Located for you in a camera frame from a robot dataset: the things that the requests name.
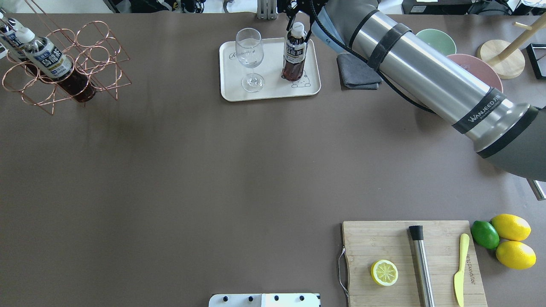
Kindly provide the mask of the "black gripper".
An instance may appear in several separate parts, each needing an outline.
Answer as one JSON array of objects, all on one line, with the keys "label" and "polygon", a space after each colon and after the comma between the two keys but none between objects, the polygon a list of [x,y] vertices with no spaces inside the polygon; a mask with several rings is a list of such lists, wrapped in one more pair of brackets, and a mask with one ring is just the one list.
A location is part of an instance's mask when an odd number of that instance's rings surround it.
[{"label": "black gripper", "polygon": [[303,12],[310,18],[309,30],[305,37],[305,43],[308,43],[312,36],[312,29],[314,27],[314,21],[318,15],[318,1],[317,0],[285,0],[285,15],[287,15],[288,25],[286,32],[288,33],[295,22],[295,15],[298,12]]}]

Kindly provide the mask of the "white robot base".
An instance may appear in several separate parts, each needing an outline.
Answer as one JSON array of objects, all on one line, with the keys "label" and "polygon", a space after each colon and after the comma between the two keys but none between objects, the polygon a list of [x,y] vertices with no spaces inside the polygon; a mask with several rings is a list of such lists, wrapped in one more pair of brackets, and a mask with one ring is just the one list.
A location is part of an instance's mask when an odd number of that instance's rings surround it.
[{"label": "white robot base", "polygon": [[209,307],[320,307],[317,293],[245,293],[216,294]]}]

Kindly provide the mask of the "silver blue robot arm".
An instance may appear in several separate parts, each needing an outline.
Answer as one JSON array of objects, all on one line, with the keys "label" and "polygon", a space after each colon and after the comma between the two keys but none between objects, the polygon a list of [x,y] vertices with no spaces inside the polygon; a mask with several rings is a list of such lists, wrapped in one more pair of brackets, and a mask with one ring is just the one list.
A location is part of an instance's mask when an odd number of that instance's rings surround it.
[{"label": "silver blue robot arm", "polygon": [[280,0],[277,11],[290,19],[306,13],[334,43],[470,138],[492,165],[545,181],[545,109],[513,103],[377,6],[376,0]]}]

